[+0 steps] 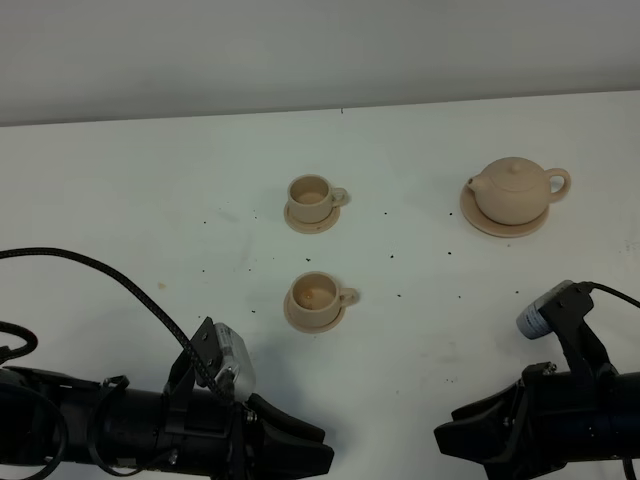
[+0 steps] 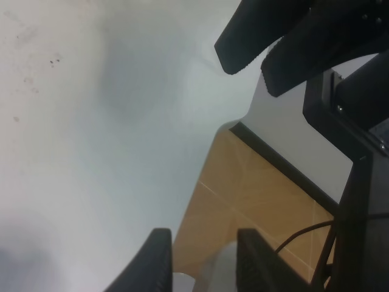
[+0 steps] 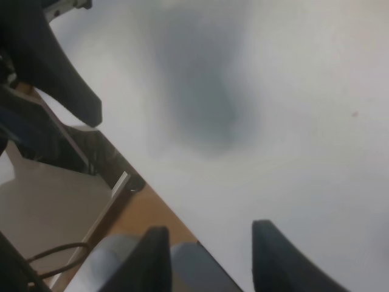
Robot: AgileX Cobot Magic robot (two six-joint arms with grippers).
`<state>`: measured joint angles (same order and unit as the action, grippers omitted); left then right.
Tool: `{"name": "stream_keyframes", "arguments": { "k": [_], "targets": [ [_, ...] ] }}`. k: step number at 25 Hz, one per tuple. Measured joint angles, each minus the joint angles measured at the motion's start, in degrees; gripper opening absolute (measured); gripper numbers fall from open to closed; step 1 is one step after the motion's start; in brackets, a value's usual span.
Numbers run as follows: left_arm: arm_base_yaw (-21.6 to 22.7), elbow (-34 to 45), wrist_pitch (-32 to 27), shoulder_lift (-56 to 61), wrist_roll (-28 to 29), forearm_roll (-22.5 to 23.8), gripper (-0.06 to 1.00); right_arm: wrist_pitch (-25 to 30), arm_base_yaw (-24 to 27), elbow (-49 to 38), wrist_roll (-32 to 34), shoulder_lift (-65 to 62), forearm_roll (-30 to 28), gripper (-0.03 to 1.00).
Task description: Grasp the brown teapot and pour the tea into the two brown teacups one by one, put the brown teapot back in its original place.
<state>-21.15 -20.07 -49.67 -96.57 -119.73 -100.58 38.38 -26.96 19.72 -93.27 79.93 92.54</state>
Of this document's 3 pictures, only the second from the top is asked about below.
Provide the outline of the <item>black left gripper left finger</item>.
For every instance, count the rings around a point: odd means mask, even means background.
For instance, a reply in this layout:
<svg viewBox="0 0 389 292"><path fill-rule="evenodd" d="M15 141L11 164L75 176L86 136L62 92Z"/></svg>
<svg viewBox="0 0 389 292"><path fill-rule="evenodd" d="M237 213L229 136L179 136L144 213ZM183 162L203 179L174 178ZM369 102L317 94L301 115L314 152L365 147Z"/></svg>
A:
<svg viewBox="0 0 389 292"><path fill-rule="evenodd" d="M151 231L138 253L107 292L173 290L172 236L167 228Z"/></svg>

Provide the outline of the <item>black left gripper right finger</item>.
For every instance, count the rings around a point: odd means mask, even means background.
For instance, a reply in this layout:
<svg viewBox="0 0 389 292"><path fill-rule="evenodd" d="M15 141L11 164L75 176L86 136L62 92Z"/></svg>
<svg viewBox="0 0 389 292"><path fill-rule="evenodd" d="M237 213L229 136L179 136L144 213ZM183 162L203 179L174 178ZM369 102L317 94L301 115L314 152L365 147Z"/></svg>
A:
<svg viewBox="0 0 389 292"><path fill-rule="evenodd" d="M238 291L306 291L297 274L256 229L239 229L236 252Z"/></svg>

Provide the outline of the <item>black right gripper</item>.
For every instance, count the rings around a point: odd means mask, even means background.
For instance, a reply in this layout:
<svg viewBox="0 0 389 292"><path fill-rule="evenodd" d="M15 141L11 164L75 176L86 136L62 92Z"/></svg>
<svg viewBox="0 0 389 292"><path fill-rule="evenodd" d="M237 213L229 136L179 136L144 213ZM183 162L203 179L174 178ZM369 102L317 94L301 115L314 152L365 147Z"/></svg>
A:
<svg viewBox="0 0 389 292"><path fill-rule="evenodd" d="M371 54L347 78L330 69ZM388 157L388 1L307 16L271 49L261 70L273 97L323 72L306 84L308 124L347 158Z"/></svg>

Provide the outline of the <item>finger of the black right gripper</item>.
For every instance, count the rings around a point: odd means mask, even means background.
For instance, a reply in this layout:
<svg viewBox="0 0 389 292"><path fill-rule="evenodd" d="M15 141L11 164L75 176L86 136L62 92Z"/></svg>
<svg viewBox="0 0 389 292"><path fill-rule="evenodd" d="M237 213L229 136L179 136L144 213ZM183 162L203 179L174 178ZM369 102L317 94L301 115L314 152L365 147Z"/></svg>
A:
<svg viewBox="0 0 389 292"><path fill-rule="evenodd" d="M225 73L233 75L283 37L309 12L307 0L242 0L215 43Z"/></svg>

